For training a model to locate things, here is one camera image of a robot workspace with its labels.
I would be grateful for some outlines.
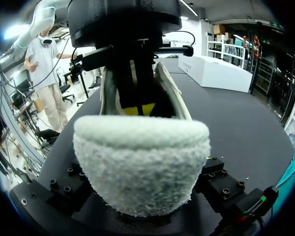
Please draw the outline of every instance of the white counter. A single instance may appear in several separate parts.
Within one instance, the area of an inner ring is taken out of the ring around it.
[[[178,66],[200,86],[248,92],[252,74],[212,57],[179,56]]]

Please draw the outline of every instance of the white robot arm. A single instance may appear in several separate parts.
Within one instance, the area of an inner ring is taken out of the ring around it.
[[[69,2],[70,0],[42,0],[35,8],[33,21],[29,29],[21,33],[0,60],[1,68],[5,69],[14,62],[19,61],[33,39],[54,23],[56,9],[67,7]]]

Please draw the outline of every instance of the person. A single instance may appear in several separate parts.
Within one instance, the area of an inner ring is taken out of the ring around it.
[[[24,67],[30,72],[30,79],[38,97],[42,101],[45,113],[51,127],[61,132],[68,123],[66,106],[62,100],[59,80],[55,77],[53,59],[70,59],[72,55],[61,54],[57,49],[56,42],[49,37],[49,31],[53,25],[40,33],[32,43],[29,44]]]

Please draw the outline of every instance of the white sneaker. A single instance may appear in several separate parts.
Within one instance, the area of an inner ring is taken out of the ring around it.
[[[75,153],[94,190],[108,205],[132,216],[167,215],[189,201],[210,156],[207,126],[192,121],[162,62],[155,81],[175,118],[126,116],[113,73],[105,69],[102,116],[82,117],[74,127]]]

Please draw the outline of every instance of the black work surface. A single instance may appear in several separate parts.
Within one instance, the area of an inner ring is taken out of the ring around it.
[[[224,156],[225,169],[237,180],[246,182],[246,193],[256,187],[264,190],[275,185],[294,154],[275,115],[250,94],[200,87],[178,68],[178,59],[163,61],[182,91],[192,118],[209,127],[211,155]],[[51,179],[66,174],[75,158],[73,124],[81,116],[99,114],[100,105],[97,91],[70,120],[44,164],[39,177],[42,185],[48,187]],[[202,233],[209,235],[221,217],[202,195],[199,198]]]

